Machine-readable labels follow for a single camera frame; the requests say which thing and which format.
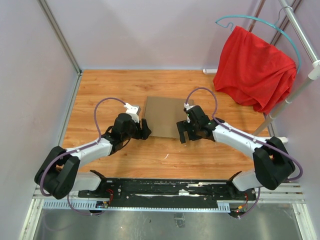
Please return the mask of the brown cardboard box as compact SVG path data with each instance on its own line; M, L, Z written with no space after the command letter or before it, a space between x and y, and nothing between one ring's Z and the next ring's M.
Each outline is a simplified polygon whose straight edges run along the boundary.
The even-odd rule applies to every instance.
M178 139L177 122L187 119L184 112L186 100L160 96L148 96L144 118L152 137Z

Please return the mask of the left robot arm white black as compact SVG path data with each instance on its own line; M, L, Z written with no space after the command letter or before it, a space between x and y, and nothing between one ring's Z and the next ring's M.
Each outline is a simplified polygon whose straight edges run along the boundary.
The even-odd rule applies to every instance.
M151 133L145 118L135 122L132 115L120 113L101 138L78 147L52 148L35 174L34 182L41 187L43 195L57 200L83 190L101 198L107 193L103 177L94 171L79 173L79 168L113 155L131 139L146 140Z

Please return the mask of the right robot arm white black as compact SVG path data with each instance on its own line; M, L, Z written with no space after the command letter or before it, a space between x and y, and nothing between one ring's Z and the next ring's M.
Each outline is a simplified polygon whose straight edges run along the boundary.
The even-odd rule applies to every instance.
M228 180L226 193L230 199L238 200L252 188L275 190L296 170L280 138L254 136L219 118L210 119L199 105L185 104L183 110L187 119L176 124L182 144L206 139L232 147L253 160L252 170L235 173Z

